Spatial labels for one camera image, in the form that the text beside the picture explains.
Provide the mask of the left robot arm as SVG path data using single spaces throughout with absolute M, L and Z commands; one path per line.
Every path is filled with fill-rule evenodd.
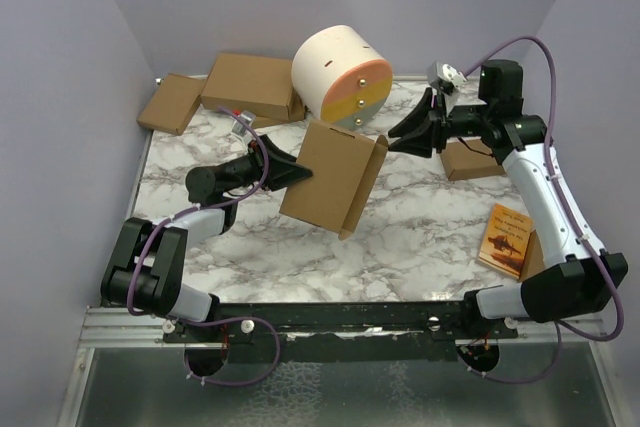
M 231 191 L 278 191 L 312 176 L 266 135 L 251 141 L 241 157 L 191 169 L 185 180 L 191 207 L 161 221 L 124 222 L 101 282 L 101 300 L 134 315 L 186 321 L 195 339 L 214 339 L 221 327 L 219 299 L 183 283 L 187 251 L 233 226 L 238 204 L 248 196 L 233 198 Z

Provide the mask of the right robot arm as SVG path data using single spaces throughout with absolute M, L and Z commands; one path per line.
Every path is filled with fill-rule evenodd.
M 477 105 L 455 103 L 466 78 L 450 65 L 432 64 L 428 79 L 418 105 L 390 130 L 391 151 L 429 158 L 452 138 L 479 138 L 519 190 L 543 254 L 543 271 L 523 283 L 466 293 L 461 330 L 481 338 L 496 319 L 543 323 L 602 311 L 628 264 L 608 251 L 582 216 L 555 150 L 545 144 L 545 121 L 524 114 L 522 67 L 511 60 L 484 62 Z

